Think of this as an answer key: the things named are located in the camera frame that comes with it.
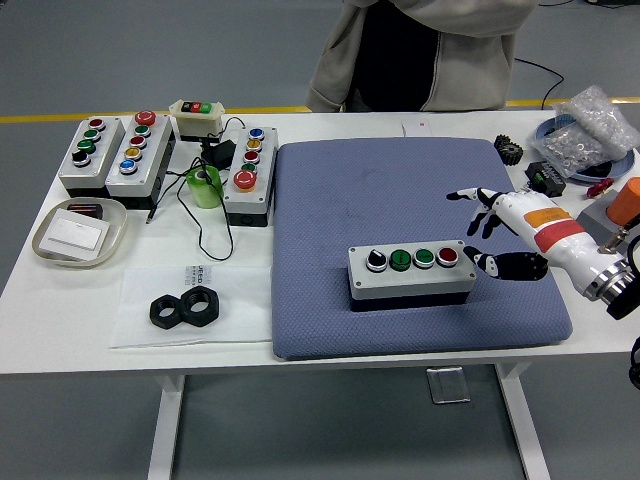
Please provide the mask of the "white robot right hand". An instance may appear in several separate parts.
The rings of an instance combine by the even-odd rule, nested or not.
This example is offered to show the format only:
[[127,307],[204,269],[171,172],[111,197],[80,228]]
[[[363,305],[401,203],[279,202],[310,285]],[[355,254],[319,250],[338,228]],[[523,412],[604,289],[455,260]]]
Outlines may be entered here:
[[557,267],[568,274],[576,291],[591,301],[605,297],[616,283],[625,288],[636,279],[621,254],[602,253],[577,220],[541,193],[469,188],[449,193],[446,198],[480,203],[468,235],[481,231],[487,239],[494,228],[504,225],[531,248],[529,252],[493,255],[466,246],[467,257],[493,278],[539,280],[548,268]]

